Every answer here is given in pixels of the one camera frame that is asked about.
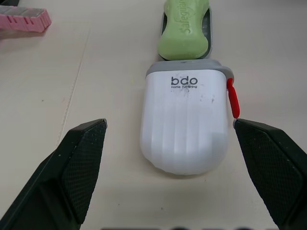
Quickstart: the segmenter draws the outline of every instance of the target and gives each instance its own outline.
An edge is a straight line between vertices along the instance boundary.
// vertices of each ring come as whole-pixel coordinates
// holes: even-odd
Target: pink object
[[[18,7],[11,7],[0,14],[0,29],[43,32],[51,24],[46,9],[22,8],[20,15],[10,15],[9,12],[18,11]]]

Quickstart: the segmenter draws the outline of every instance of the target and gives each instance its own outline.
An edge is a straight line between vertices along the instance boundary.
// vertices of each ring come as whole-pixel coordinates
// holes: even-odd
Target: red latch
[[[236,90],[233,86],[233,79],[230,78],[227,80],[227,89],[228,89],[228,96],[231,105],[232,115],[235,119],[239,118],[240,116],[240,105],[238,101],[238,97],[236,96]]]

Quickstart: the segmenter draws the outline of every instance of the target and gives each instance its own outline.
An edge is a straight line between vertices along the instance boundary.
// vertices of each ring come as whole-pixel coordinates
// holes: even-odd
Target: green soap bar
[[[202,20],[209,0],[167,0],[164,11],[167,25],[158,44],[159,54],[167,60],[197,59],[208,50],[202,33]]]

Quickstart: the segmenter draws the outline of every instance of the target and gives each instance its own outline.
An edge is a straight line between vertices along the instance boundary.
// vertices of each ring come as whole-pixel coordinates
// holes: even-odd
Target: black object
[[[18,6],[19,0],[0,0],[1,6]]]
[[[307,230],[307,155],[282,130],[238,119],[248,173],[280,230]]]
[[[71,129],[0,220],[1,230],[78,230],[98,178],[106,120]]]

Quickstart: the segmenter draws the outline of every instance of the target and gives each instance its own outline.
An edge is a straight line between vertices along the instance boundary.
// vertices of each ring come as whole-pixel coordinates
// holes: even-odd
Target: beige tabletop
[[[145,73],[164,0],[22,0],[47,8],[44,34],[0,31],[0,217],[72,127],[106,118],[100,174],[82,230],[276,228],[231,127],[223,163],[195,177],[156,170],[139,146]],[[211,58],[230,67],[241,118],[307,150],[307,1],[212,0]]]

